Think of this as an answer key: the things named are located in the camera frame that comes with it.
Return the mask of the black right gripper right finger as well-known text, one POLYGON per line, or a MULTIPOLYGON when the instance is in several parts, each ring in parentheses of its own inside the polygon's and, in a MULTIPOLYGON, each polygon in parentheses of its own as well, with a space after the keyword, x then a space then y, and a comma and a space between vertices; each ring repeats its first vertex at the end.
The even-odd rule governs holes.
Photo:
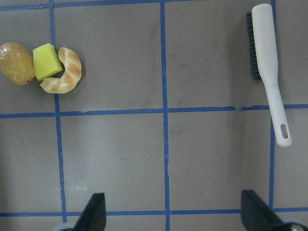
POLYGON ((247 231, 299 231, 301 224, 281 220, 253 191, 241 192, 241 222, 247 231))

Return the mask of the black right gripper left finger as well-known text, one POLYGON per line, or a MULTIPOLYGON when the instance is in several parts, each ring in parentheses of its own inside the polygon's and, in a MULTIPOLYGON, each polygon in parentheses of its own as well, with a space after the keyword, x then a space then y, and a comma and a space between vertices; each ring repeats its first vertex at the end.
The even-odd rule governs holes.
POLYGON ((103 231, 106 226, 104 193, 94 193, 78 219, 76 231, 103 231))

